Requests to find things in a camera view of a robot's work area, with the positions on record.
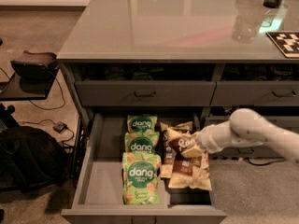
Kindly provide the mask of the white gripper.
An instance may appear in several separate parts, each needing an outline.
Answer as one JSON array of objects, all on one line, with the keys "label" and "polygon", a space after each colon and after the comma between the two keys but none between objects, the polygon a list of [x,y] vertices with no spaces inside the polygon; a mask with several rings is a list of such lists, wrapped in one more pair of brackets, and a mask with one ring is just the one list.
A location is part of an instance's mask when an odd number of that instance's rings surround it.
[{"label": "white gripper", "polygon": [[229,147],[257,147],[262,144],[262,141],[256,139],[241,137],[233,129],[233,123],[225,121],[208,125],[199,133],[183,134],[179,139],[179,152],[184,158],[197,158],[202,156],[204,151],[214,154]]}]

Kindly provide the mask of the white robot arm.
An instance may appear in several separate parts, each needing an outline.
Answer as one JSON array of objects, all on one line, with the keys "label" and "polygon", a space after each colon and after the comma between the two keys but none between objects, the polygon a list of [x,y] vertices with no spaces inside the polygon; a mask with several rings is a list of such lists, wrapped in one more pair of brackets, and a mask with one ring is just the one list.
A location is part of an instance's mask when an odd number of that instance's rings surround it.
[{"label": "white robot arm", "polygon": [[227,147],[256,147],[266,145],[281,157],[299,166],[299,134],[272,124],[252,109],[237,109],[229,118],[217,125],[206,126],[195,133],[192,142],[179,152],[184,158],[214,154]]}]

